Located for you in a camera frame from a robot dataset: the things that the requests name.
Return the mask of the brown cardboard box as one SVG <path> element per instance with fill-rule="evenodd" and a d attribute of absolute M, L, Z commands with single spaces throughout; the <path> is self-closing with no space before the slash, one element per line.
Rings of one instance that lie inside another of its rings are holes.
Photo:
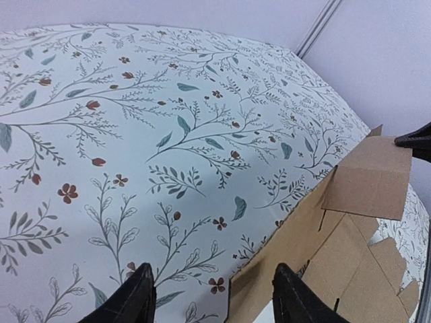
<path fill-rule="evenodd" d="M 395 240 L 372 237 L 379 219 L 401 221 L 411 155 L 373 129 L 230 279 L 227 321 L 253 322 L 272 304 L 283 262 L 348 322 L 407 322 L 418 282 L 402 287 L 406 261 Z"/>

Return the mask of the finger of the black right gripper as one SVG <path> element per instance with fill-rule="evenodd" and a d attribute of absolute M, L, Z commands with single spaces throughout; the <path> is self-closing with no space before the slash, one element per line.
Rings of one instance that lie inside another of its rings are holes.
<path fill-rule="evenodd" d="M 412 150 L 414 158 L 431 158 L 431 123 L 408 134 L 396 137 L 394 143 L 397 147 Z"/>

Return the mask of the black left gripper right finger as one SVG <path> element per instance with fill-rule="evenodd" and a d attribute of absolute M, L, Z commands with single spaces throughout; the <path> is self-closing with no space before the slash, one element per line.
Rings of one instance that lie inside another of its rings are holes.
<path fill-rule="evenodd" d="M 276 323 L 348 323 L 324 304 L 286 263 L 277 265 L 272 284 Z"/>

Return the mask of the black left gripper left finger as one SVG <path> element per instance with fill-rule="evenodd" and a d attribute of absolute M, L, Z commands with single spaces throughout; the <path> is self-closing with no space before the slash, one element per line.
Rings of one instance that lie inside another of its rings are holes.
<path fill-rule="evenodd" d="M 79 323 L 153 323 L 155 312 L 152 267 L 143 262 L 101 306 Z"/>

